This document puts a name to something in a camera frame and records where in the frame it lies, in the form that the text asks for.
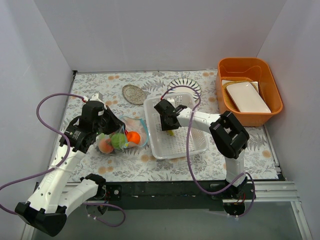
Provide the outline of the large green custard apple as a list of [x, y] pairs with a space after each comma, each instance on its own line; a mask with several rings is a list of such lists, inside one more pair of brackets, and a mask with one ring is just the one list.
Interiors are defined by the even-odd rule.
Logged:
[[126, 144], [126, 135], [124, 133], [115, 133], [110, 140], [114, 149], [122, 150]]

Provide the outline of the clear zip top bag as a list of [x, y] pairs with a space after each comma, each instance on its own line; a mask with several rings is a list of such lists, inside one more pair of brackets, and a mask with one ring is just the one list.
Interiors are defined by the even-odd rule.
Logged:
[[142, 118], [122, 115], [119, 119], [124, 123], [120, 129], [97, 137], [94, 145], [97, 152], [105, 155], [118, 154], [132, 148], [137, 150], [148, 143], [149, 132]]

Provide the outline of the orange fruit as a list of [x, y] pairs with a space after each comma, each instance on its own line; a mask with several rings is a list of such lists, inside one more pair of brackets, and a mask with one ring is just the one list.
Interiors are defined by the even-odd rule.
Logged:
[[133, 144], [138, 145], [141, 141], [141, 136], [136, 131], [128, 131], [126, 133], [126, 139], [129, 143], [133, 143]]

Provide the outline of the peach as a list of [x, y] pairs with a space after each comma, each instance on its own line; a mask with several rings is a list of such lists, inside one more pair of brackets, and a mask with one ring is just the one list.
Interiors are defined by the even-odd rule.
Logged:
[[98, 144], [98, 149], [104, 154], [110, 154], [114, 151], [110, 138], [101, 139]]

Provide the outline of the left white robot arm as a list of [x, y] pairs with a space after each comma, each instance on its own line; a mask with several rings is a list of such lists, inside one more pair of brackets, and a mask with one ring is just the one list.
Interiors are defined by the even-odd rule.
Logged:
[[111, 134], [123, 127], [112, 111], [100, 100], [89, 100], [80, 116], [73, 119], [61, 138], [53, 161], [53, 170], [44, 175], [38, 188], [26, 202], [19, 202], [15, 213], [28, 225], [54, 237], [64, 227], [67, 217], [83, 202], [101, 200], [107, 193], [107, 182], [98, 174], [80, 179], [80, 184], [63, 192], [76, 165], [100, 134]]

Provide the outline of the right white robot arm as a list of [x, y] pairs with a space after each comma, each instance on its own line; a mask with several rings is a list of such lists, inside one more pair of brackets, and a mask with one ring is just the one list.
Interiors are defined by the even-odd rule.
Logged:
[[191, 129], [211, 134], [216, 148], [225, 158], [227, 195], [237, 199], [245, 192], [248, 178], [245, 174], [244, 154], [249, 134], [230, 111], [213, 114], [197, 111], [185, 105], [174, 107], [167, 99], [154, 106], [159, 113], [163, 131], [187, 127], [186, 146], [189, 147]]

